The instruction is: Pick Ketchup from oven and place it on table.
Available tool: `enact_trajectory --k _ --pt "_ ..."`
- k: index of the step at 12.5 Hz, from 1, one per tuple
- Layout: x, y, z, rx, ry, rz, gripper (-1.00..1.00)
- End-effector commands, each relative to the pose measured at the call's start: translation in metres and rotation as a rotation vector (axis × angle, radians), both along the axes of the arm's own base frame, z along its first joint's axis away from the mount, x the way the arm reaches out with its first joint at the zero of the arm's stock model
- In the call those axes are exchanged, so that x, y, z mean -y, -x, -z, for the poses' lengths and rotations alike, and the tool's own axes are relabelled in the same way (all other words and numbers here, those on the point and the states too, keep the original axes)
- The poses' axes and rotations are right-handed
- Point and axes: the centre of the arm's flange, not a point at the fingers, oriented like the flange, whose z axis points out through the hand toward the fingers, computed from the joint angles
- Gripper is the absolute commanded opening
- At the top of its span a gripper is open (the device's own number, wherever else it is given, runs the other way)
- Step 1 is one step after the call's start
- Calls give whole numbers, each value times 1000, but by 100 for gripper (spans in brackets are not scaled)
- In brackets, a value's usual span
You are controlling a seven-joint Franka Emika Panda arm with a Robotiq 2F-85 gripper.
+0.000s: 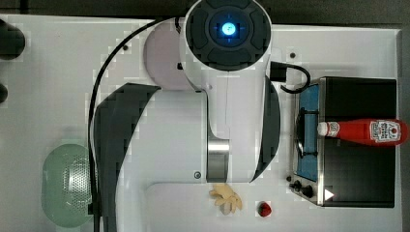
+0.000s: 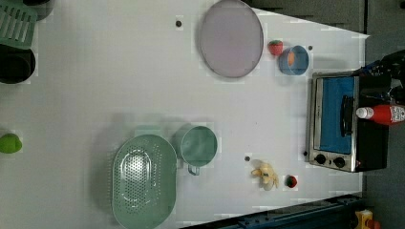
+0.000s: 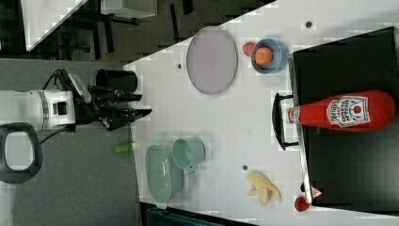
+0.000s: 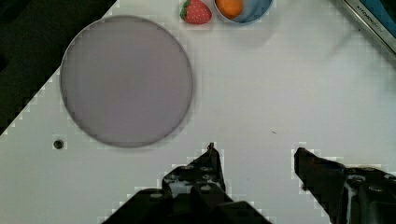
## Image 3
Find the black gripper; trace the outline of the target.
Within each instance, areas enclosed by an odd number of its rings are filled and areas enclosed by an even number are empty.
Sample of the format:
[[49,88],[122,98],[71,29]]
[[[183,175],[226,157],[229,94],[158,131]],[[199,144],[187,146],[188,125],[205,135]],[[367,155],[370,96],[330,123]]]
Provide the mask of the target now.
[[138,102],[142,98],[141,94],[96,86],[89,86],[88,94],[91,97],[88,103],[84,101],[83,97],[74,99],[76,125],[99,121],[107,131],[113,131],[152,113],[151,109],[132,109],[117,106],[120,103]]

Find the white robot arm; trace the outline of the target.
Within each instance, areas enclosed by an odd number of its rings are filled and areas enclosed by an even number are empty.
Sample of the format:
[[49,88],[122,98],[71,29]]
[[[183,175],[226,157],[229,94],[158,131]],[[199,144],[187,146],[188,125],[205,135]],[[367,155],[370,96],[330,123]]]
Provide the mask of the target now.
[[35,131],[65,129],[100,122],[113,131],[152,113],[126,106],[140,95],[119,89],[90,86],[84,91],[30,90],[1,92],[1,123],[28,123]]

